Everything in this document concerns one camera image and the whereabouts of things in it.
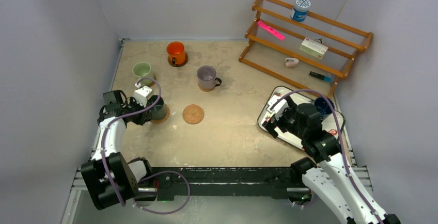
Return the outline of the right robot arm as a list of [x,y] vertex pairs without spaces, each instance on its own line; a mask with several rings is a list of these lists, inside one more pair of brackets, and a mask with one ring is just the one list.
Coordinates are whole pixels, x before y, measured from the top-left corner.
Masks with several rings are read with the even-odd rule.
[[291,165],[290,180],[306,185],[341,223],[400,223],[373,199],[342,152],[339,135],[324,129],[321,114],[311,103],[295,103],[290,96],[267,101],[262,127],[274,138],[298,139],[307,157]]

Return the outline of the dark brown wooden coaster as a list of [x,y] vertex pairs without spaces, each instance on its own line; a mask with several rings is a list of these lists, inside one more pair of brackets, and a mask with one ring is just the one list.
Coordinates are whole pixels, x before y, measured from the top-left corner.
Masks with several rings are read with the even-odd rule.
[[188,57],[186,56],[185,60],[182,63],[176,63],[175,60],[171,59],[170,57],[167,57],[167,61],[168,63],[172,66],[172,67],[182,67],[185,64],[187,64],[188,62]]

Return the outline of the dark grey mug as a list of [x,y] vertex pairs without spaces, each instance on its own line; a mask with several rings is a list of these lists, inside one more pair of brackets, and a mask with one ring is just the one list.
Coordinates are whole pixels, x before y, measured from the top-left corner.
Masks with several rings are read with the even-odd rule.
[[152,95],[151,98],[148,100],[148,103],[152,105],[156,100],[158,100],[158,102],[149,109],[151,119],[153,120],[159,120],[163,118],[166,113],[165,101],[160,96]]

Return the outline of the woven rattan coaster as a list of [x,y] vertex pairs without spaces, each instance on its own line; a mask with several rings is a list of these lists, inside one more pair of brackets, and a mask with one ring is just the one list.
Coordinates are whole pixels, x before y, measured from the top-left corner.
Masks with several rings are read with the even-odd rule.
[[195,104],[188,105],[182,112],[182,118],[186,123],[198,124],[205,116],[204,110]]
[[163,122],[165,122],[168,118],[169,118],[169,116],[170,116],[170,109],[169,109],[169,107],[168,107],[168,105],[166,104],[165,105],[165,108],[166,108],[166,113],[165,113],[165,115],[163,116],[163,118],[161,118],[161,119],[159,119],[159,120],[151,120],[151,123],[155,123],[155,124],[160,124],[160,123],[163,123]]

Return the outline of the pink purple mug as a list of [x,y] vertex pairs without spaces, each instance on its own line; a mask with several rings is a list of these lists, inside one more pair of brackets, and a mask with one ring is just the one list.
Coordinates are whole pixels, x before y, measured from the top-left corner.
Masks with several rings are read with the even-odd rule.
[[212,66],[201,66],[197,70],[198,84],[205,89],[217,87],[222,84],[222,80],[217,77],[216,70]]

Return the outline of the orange mug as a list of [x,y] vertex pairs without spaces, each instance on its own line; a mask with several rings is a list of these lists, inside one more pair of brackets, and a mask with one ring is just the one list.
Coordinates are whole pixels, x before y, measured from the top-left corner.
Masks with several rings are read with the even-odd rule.
[[188,57],[187,53],[185,52],[184,45],[179,41],[171,42],[167,46],[166,51],[168,53],[168,57],[175,60],[176,63],[182,63],[186,56]]

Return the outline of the dark blue mug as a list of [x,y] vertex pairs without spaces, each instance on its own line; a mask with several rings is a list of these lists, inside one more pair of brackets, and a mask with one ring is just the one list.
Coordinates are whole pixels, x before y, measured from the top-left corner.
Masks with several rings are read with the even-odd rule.
[[328,99],[328,101],[326,101],[323,97],[316,98],[314,101],[314,106],[320,113],[321,120],[324,120],[327,116],[331,115],[335,109],[332,100]]

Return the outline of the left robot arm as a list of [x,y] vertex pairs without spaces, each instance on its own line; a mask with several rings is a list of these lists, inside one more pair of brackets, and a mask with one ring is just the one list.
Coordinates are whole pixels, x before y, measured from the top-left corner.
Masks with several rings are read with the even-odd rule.
[[139,86],[132,97],[122,90],[103,94],[104,105],[97,120],[99,137],[97,149],[80,173],[98,210],[118,203],[125,204],[139,194],[140,187],[153,183],[154,173],[149,162],[139,157],[127,162],[122,142],[129,123],[144,125],[151,121],[151,111],[160,102],[148,86]]

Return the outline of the light green mug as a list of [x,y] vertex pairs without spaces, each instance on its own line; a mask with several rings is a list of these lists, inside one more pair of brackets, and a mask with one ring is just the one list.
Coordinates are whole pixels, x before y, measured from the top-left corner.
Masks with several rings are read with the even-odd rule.
[[[137,77],[138,79],[142,79],[144,77],[155,79],[155,73],[152,70],[151,65],[147,62],[137,63],[133,67],[132,72],[135,75],[135,77]],[[153,86],[155,84],[154,81],[152,81],[150,79],[144,79],[144,80],[140,81],[139,83],[142,86]]]

